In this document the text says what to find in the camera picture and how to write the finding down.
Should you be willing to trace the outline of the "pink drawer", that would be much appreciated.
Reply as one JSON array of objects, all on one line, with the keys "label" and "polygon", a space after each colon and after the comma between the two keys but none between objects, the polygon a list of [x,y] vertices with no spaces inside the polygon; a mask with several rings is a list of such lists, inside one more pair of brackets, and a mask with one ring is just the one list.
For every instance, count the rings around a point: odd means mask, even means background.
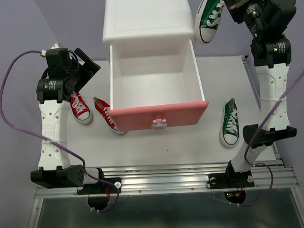
[{"label": "pink drawer", "polygon": [[153,50],[110,47],[110,111],[120,131],[195,125],[204,97],[191,40]]}]

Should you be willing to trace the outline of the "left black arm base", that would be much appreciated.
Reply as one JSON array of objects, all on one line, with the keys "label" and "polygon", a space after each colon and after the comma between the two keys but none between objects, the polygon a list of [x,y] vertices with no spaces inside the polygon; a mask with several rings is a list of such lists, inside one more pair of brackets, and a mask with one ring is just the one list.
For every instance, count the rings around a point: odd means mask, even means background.
[{"label": "left black arm base", "polygon": [[77,190],[78,196],[88,196],[88,206],[91,212],[102,214],[114,209],[118,204],[122,188],[119,177],[106,178],[107,183],[88,184]]}]

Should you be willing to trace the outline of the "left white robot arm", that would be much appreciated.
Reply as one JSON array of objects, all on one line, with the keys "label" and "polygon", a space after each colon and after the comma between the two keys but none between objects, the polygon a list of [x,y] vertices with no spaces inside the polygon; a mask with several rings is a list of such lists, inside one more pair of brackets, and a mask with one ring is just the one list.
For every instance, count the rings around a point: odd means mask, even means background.
[{"label": "left white robot arm", "polygon": [[37,84],[42,116],[42,148],[31,181],[47,189],[81,187],[85,170],[71,165],[67,148],[67,121],[72,95],[100,70],[80,48],[53,48],[45,53],[47,69]]}]

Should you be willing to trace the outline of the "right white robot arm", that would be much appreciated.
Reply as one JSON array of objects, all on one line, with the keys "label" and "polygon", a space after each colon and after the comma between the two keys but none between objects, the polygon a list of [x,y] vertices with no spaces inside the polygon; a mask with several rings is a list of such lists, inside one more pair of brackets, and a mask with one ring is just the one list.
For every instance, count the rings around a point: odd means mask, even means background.
[{"label": "right white robot arm", "polygon": [[260,118],[243,127],[243,146],[230,161],[224,181],[236,186],[251,170],[263,150],[274,142],[293,138],[287,112],[287,76],[292,47],[284,35],[296,14],[296,0],[224,0],[234,22],[245,23],[260,85]]}]

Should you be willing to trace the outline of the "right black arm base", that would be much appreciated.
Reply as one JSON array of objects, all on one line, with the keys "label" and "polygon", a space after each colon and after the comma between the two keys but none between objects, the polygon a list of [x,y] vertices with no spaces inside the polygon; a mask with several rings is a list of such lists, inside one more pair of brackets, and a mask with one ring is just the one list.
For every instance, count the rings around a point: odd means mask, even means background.
[{"label": "right black arm base", "polygon": [[206,187],[212,190],[224,189],[225,199],[237,205],[242,205],[246,199],[246,188],[255,186],[250,171],[246,173],[215,173],[208,176]]}]

